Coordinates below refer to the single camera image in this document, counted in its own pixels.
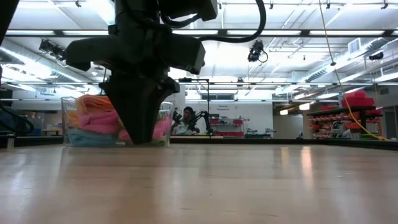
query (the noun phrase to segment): blue cloth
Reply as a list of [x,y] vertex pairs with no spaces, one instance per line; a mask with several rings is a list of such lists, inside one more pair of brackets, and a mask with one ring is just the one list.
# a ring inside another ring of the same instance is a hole
[[111,134],[98,134],[91,131],[76,129],[71,131],[68,136],[73,146],[107,147],[116,145],[116,139],[113,138]]

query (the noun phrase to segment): person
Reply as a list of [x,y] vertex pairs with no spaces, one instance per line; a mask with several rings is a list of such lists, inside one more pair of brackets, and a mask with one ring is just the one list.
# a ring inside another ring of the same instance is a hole
[[[192,107],[187,106],[184,108],[183,116],[181,122],[178,124],[177,122],[172,126],[172,134],[176,135],[191,135],[192,130],[188,130],[189,124],[192,122],[192,119],[195,116],[195,112]],[[199,133],[200,130],[195,127],[195,132]]]

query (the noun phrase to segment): ceiling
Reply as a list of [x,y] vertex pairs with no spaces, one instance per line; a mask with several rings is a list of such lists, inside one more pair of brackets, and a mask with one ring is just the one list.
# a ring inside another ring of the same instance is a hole
[[[222,7],[213,21],[196,21],[186,29],[256,29],[259,13],[254,0],[219,0]],[[331,7],[326,9],[323,1],[323,13],[327,29],[397,29],[398,0],[388,0],[389,7],[381,9],[383,0],[331,0]],[[322,17],[318,0],[273,0],[274,7],[269,9],[270,1],[265,1],[267,8],[266,29],[322,29]],[[76,7],[73,0],[21,0],[10,25],[14,29],[40,30],[106,30],[112,23],[113,12],[108,0],[80,1],[82,7]],[[79,38],[75,37],[8,37],[7,40],[42,55],[39,44],[48,39],[63,48]],[[333,55],[348,49],[352,38],[330,38]],[[330,59],[325,38],[262,38],[269,54],[266,64],[249,63],[249,48],[253,42],[245,44],[227,44],[204,42],[206,65],[200,77],[216,82],[236,81],[245,78],[249,82],[292,82],[315,67]],[[394,49],[388,49],[391,58],[395,58]],[[68,67],[69,71],[85,76],[89,80],[101,82],[104,70],[93,76]],[[339,69],[345,76],[365,69],[364,60],[357,60]],[[172,70],[171,77],[182,78],[187,74]]]

